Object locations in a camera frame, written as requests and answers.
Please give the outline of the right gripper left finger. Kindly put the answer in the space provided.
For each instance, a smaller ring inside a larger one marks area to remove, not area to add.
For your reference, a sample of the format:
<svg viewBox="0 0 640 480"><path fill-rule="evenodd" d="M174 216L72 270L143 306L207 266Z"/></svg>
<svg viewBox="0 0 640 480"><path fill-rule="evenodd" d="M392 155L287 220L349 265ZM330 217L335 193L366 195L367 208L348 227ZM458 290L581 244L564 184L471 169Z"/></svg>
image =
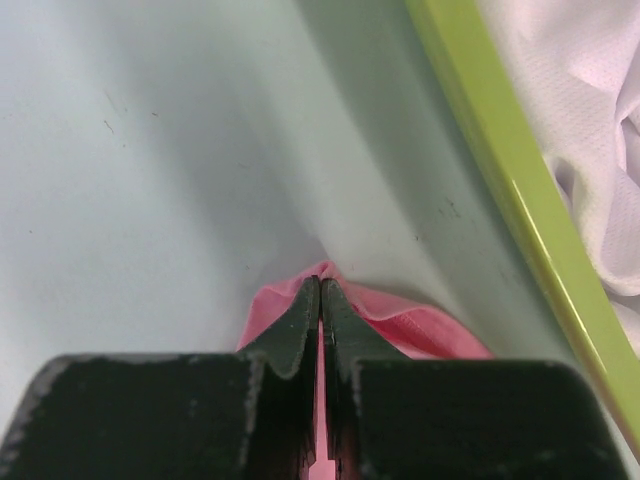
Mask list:
<svg viewBox="0 0 640 480"><path fill-rule="evenodd" d="M5 479L304 479L315 460L320 281L234 353L66 355L26 390Z"/></svg>

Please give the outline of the pink t shirt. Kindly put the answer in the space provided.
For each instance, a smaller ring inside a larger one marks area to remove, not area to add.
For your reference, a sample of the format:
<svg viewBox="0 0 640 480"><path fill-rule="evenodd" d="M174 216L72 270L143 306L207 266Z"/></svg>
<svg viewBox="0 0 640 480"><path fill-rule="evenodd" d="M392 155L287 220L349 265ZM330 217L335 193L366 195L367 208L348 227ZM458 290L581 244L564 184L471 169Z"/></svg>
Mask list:
<svg viewBox="0 0 640 480"><path fill-rule="evenodd" d="M324 262L256 294L222 422L224 479L467 477L422 403L436 372L459 373L488 350L437 308L343 280Z"/></svg>

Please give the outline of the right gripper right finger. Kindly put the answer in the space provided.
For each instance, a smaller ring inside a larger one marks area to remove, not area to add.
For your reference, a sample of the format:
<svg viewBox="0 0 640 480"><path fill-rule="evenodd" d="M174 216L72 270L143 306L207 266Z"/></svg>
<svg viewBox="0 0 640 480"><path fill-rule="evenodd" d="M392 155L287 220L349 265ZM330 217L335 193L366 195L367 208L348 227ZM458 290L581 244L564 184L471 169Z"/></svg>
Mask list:
<svg viewBox="0 0 640 480"><path fill-rule="evenodd" d="M598 402L572 368L413 360L322 283L329 455L339 479L623 479Z"/></svg>

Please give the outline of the green plastic basin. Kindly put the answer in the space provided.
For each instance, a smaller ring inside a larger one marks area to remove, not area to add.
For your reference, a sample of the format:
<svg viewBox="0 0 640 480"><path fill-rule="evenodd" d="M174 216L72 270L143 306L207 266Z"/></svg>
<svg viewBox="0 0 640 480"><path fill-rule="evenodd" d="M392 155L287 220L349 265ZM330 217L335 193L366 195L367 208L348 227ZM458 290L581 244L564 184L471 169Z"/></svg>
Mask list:
<svg viewBox="0 0 640 480"><path fill-rule="evenodd" d="M632 450L639 361L623 332L471 1L408 11L453 115L571 347Z"/></svg>

